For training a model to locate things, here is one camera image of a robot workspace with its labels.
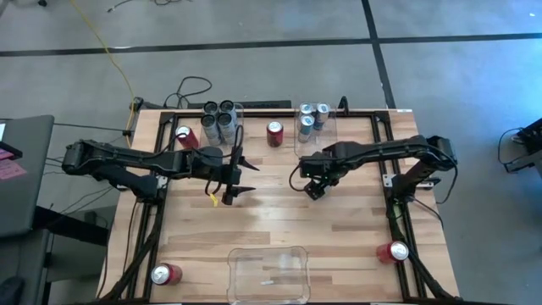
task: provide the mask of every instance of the wooden tabletop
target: wooden tabletop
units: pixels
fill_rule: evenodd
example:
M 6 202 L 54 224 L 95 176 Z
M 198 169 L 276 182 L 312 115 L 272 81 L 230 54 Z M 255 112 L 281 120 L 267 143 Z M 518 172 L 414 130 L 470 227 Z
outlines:
M 141 112 L 132 148 L 153 150 L 159 117 L 159 110 Z M 284 123 L 285 139 L 281 147 L 271 148 L 267 145 L 265 130 L 270 119 L 245 118 L 244 155 L 260 171 L 242 168 L 241 185 L 257 189 L 241 194 L 233 206 L 219 204 L 214 208 L 203 193 L 206 181 L 171 182 L 157 263 L 178 264 L 184 275 L 177 286 L 154 286 L 152 302 L 227 302 L 230 281 L 227 258 L 232 249 L 293 246 L 301 246 L 308 252 L 311 302 L 401 300 L 395 266 L 381 264 L 375 257 L 376 247 L 390 241 L 378 165 L 365 164 L 351 171 L 329 195 L 313 201 L 304 192 L 292 191 L 289 187 L 288 177 L 297 164 L 293 119 L 278 120 Z M 410 111 L 390 110 L 390 120 L 396 140 L 418 133 Z M 199 119 L 181 121 L 199 135 Z M 380 129 L 385 139 L 383 126 Z M 337 130 L 338 141 L 373 143 L 369 119 L 338 118 Z M 415 159 L 401 160 L 401 171 L 407 171 L 416 162 Z M 139 175 L 146 173 L 133 171 Z M 295 186 L 302 187 L 304 183 L 306 181 L 294 179 Z M 418 190 L 417 198 L 437 208 L 433 192 Z M 122 275 L 134 201 L 130 192 L 120 196 L 109 240 L 103 294 Z M 415 203 L 409 207 L 420 258 L 449 293 L 458 295 L 439 221 Z M 136 244 L 141 210 L 136 207 L 128 263 Z M 137 296 L 142 294 L 147 261 L 141 266 Z M 415 295 L 409 263 L 406 270 L 411 293 Z

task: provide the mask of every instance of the can lid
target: can lid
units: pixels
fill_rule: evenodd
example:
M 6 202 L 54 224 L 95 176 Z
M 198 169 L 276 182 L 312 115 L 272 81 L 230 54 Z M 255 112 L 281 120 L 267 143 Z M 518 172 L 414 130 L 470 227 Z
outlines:
M 268 124 L 268 130 L 271 132 L 279 132 L 282 130 L 282 124 L 277 121 L 270 122 Z
M 177 128 L 177 137 L 179 138 L 186 138 L 190 134 L 190 127 L 188 126 L 181 126 Z
M 154 267 L 151 273 L 151 280 L 156 284 L 163 284 L 169 278 L 169 268 L 164 265 Z
M 227 125 L 231 123 L 231 115 L 229 114 L 220 114 L 218 116 L 218 123 L 221 125 Z
M 299 106 L 299 109 L 305 114 L 305 113 L 311 113 L 312 112 L 312 105 L 310 103 L 303 103 Z
M 305 114 L 301 117 L 301 123 L 305 126 L 314 124 L 314 117 L 311 114 Z
M 227 111 L 232 110 L 234 107 L 235 107 L 235 106 L 234 106 L 234 103 L 231 102 L 231 101 L 228 101 L 228 100 L 222 101 L 222 102 L 220 103 L 220 110 L 222 110 L 222 111 L 226 111 L 226 112 L 227 112 Z
M 390 246 L 391 256 L 397 260 L 405 260 L 408 258 L 408 248 L 401 241 L 394 241 Z
M 217 112 L 217 110 L 218 110 L 218 105 L 215 102 L 209 101 L 205 103 L 205 105 L 203 105 L 203 111 L 207 114 L 213 114 Z
M 320 103 L 317 109 L 320 113 L 326 114 L 329 112 L 329 105 L 327 103 Z
M 215 121 L 214 115 L 205 114 L 202 116 L 202 125 L 205 127 L 213 126 Z

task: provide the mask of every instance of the electrical wire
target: electrical wire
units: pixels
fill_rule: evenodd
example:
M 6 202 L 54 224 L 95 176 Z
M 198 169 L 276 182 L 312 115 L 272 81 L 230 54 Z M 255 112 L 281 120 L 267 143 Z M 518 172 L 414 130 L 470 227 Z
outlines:
M 132 2 L 132 1 L 133 1 L 133 0 L 124 0 L 124 1 L 122 1 L 122 2 L 120 2 L 120 3 L 117 3 L 117 4 L 113 5 L 111 8 L 108 8 L 108 11 L 107 11 L 107 12 L 108 12 L 108 13 L 111 13 L 111 12 L 113 12 L 117 7 L 119 7 L 119 6 L 121 6 L 121 5 L 125 4 L 125 3 Z M 177 2 L 180 2 L 181 0 L 165 0 L 165 2 L 163 2 L 163 3 L 159 3 L 157 0 L 152 0 L 152 1 L 153 1 L 154 4 L 156 4 L 157 6 L 164 6 L 164 5 L 168 5 L 168 4 L 170 4 L 170 3 L 177 3 Z
M 105 286 L 105 280 L 108 278 L 108 256 L 109 256 L 109 247 L 105 247 L 105 263 L 103 269 L 103 280 L 100 289 L 98 290 L 97 297 L 99 298 L 102 295 L 103 287 Z
M 130 82 L 128 81 L 128 78 L 124 74 L 123 70 L 120 68 L 120 66 L 117 64 L 117 62 L 115 62 L 115 60 L 113 58 L 113 55 L 109 52 L 109 47 L 108 47 L 107 43 L 104 40 L 102 40 L 102 38 L 98 35 L 96 28 L 94 27 L 94 25 L 92 25 L 92 22 L 86 17 L 86 15 L 83 13 L 83 11 L 81 11 L 79 6 L 77 6 L 77 3 L 75 3 L 75 0 L 69 0 L 69 2 L 75 8 L 77 13 L 79 13 L 81 18 L 85 21 L 86 25 L 88 25 L 89 29 L 91 29 L 91 31 L 94 34 L 94 36 L 96 37 L 96 39 L 98 39 L 98 41 L 102 44 L 102 47 L 105 50 L 106 54 L 108 55 L 109 60 L 111 61 L 111 64 L 113 64 L 113 66 L 115 68 L 117 68 L 119 73 L 122 75 L 122 78 L 124 79 L 124 82 L 128 86 L 128 90 L 130 91 L 130 117 L 128 118 L 128 122 L 126 123 L 126 130 L 130 130 L 132 128 L 133 123 L 134 123 L 133 121 L 134 121 L 134 116 L 135 116 L 135 111 L 134 111 L 135 94 L 134 94 L 134 91 L 132 90 L 132 86 L 131 86 Z M 131 147 L 130 137 L 129 136 L 126 136 L 126 144 L 128 144 L 128 147 Z
M 291 183 L 291 179 L 292 177 L 294 176 L 294 173 L 300 168 L 301 166 L 301 163 L 299 163 L 295 168 L 294 170 L 291 171 L 291 174 L 290 174 L 290 178 L 288 179 L 288 183 L 290 183 L 290 188 L 294 191 L 303 191 L 303 190 L 300 190 L 300 189 L 297 189 L 294 187 L 294 185 Z
M 439 221 L 440 221 L 440 225 L 442 226 L 442 228 L 444 228 L 444 222 L 442 221 L 442 218 L 440 217 L 440 214 L 437 213 L 437 211 L 435 211 L 434 209 L 432 209 L 429 205 L 421 202 L 419 199 L 417 199 L 416 197 L 411 197 L 415 202 L 421 204 L 424 208 L 426 208 L 427 210 L 429 210 L 431 213 L 434 214 L 434 216 L 436 216 Z
M 497 145 L 497 161 L 499 161 L 500 164 L 502 164 L 505 169 L 506 169 L 506 172 L 509 172 L 508 171 L 508 168 L 506 167 L 508 164 L 511 164 L 513 163 L 514 161 L 520 159 L 520 158 L 523 158 L 525 157 L 526 155 L 523 155 L 521 157 L 517 157 L 517 158 L 514 158 L 513 160 L 511 161 L 507 161 L 507 162 L 503 162 L 502 159 L 501 159 L 501 144 L 502 144 L 502 139 L 505 137 L 505 135 L 507 133 L 509 133 L 510 131 L 515 131 L 515 130 L 522 130 L 523 128 L 522 127 L 518 127 L 518 128 L 512 128 L 512 129 L 509 129 L 505 132 L 502 133 L 501 137 L 499 138 L 499 144 Z
M 62 161 L 57 160 L 57 158 L 49 158 L 49 157 L 47 157 L 46 159 L 49 160 L 49 161 L 54 161 L 54 162 L 58 162 L 58 163 L 62 164 Z
M 46 224 L 46 225 L 44 226 L 44 229 L 49 228 L 49 227 L 55 225 L 56 223 L 58 223 L 58 222 L 59 222 L 61 219 L 63 219 L 64 217 L 66 217 L 66 216 L 68 216 L 68 215 L 70 215 L 70 214 L 73 214 L 73 213 L 75 213 L 75 212 L 81 210 L 81 209 L 84 208 L 84 207 L 87 207 L 89 204 L 91 204 L 91 203 L 95 202 L 96 200 L 98 200 L 98 199 L 104 197 L 104 196 L 105 196 L 106 194 L 108 194 L 112 189 L 114 189 L 114 187 L 110 186 L 110 187 L 107 187 L 107 188 L 105 188 L 105 189 L 101 189 L 100 191 L 94 191 L 94 192 L 92 192 L 92 193 L 88 193 L 88 194 L 84 195 L 83 197 L 79 198 L 79 200 L 77 200 L 76 202 L 70 204 L 70 205 L 69 205 L 67 208 L 65 208 L 64 210 L 58 212 L 59 214 L 62 214 L 62 216 L 60 216 L 60 217 L 58 217 L 57 219 L 55 219 L 55 220 L 51 221 L 50 223 Z M 87 198 L 87 197 L 89 197 L 89 196 L 92 196 L 92 195 L 96 195 L 96 194 L 98 194 L 98 193 L 100 193 L 100 192 L 102 192 L 102 194 L 101 194 L 100 196 L 98 196 L 98 197 L 96 197 L 96 198 L 90 200 L 89 202 L 85 203 L 84 205 L 82 205 L 82 206 L 76 208 L 75 210 L 73 210 L 73 211 L 71 211 L 71 212 L 66 212 L 67 210 L 69 210 L 70 208 L 72 208 L 72 207 L 73 207 L 74 205 L 76 205 L 77 203 L 83 201 L 83 199 L 85 199 L 85 198 Z
M 203 81 L 206 81 L 209 86 L 203 90 L 200 90 L 200 91 L 194 91 L 192 93 L 188 93 L 188 94 L 180 94 L 180 90 L 182 89 L 183 85 L 185 84 L 185 81 L 186 80 L 203 80 Z M 190 105 L 190 101 L 188 100 L 187 97 L 191 97 L 191 96 L 195 96 L 195 95 L 198 95 L 198 94 L 202 94 L 204 92 L 208 92 L 209 90 L 211 90 L 211 88 L 213 88 L 213 83 L 206 79 L 205 77 L 201 77 L 201 76 L 186 76 L 185 78 L 183 78 L 181 81 L 180 81 L 180 84 L 179 84 L 179 87 L 177 88 L 177 92 L 174 92 L 174 93 L 171 93 L 169 94 L 166 99 L 163 101 L 163 107 L 164 108 L 174 108 L 174 107 L 170 107 L 168 106 L 168 100 L 171 98 L 171 97 L 177 97 L 177 109 L 183 109 L 183 105 L 182 105 L 182 100 L 184 99 L 186 101 L 186 107 L 188 108 L 188 105 Z
M 136 214 L 136 207 L 138 206 L 137 200 L 134 201 L 134 207 L 132 207 L 132 214 L 130 216 L 130 223 L 128 224 L 128 237 L 126 238 L 126 253 L 124 254 L 124 263 L 122 264 L 122 272 L 126 270 L 126 261 L 128 260 L 128 250 L 130 249 L 130 235 L 132 230 L 132 223 L 134 222 L 134 215 Z

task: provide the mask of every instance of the metal bracket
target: metal bracket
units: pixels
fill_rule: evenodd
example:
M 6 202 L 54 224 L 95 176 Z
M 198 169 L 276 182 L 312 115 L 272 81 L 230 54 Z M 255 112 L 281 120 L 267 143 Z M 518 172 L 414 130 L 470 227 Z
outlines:
M 391 188 L 393 186 L 393 182 L 392 182 L 393 177 L 395 177 L 394 174 L 382 175 L 382 183 L 384 183 L 385 188 Z M 434 187 L 434 183 L 429 182 L 429 181 L 418 183 L 418 185 L 416 186 L 416 188 L 424 189 L 425 191 L 432 190 L 433 187 Z

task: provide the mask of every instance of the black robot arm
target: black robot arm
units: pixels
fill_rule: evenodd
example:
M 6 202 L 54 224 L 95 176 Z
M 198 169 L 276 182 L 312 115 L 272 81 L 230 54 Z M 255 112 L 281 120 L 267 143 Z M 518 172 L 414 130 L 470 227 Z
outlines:
M 374 144 L 359 144 L 340 141 L 312 156 L 301 157 L 299 162 L 302 178 L 310 178 L 304 191 L 313 200 L 323 196 L 330 186 L 339 184 L 340 178 L 350 170 L 378 161 L 400 158 L 418 158 L 420 161 L 404 175 L 393 178 L 392 191 L 398 197 L 412 192 L 416 185 L 427 179 L 436 170 L 449 170 L 456 160 L 448 139 L 432 136 L 414 136 L 406 140 L 387 141 Z
M 223 203 L 231 205 L 232 197 L 253 189 L 236 186 L 241 178 L 237 165 L 256 169 L 241 156 L 242 147 L 233 150 L 235 157 L 229 164 L 223 164 L 222 151 L 216 147 L 152 153 L 81 140 L 67 146 L 62 169 L 68 175 L 92 175 L 97 180 L 108 180 L 115 187 L 126 186 L 143 202 L 154 202 L 165 196 L 161 188 L 168 178 L 216 181 L 226 185 Z M 149 169 L 156 174 L 139 176 L 126 167 Z

